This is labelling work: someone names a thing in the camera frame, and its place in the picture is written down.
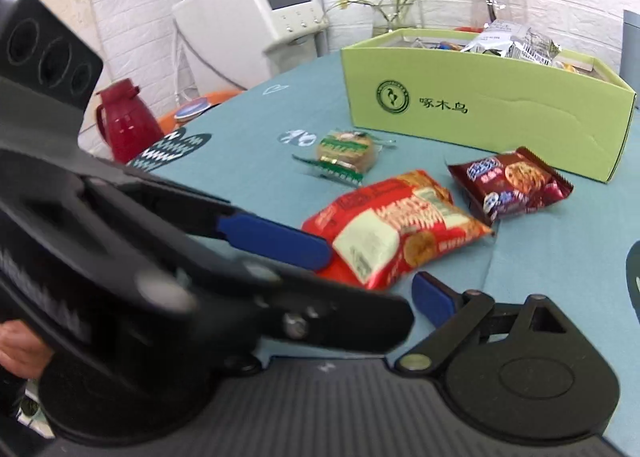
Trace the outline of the person's left hand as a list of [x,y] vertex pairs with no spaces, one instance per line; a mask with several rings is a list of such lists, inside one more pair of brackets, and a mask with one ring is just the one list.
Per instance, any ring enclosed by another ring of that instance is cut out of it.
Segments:
[[5,321],[0,327],[0,364],[14,376],[39,379],[54,351],[22,321]]

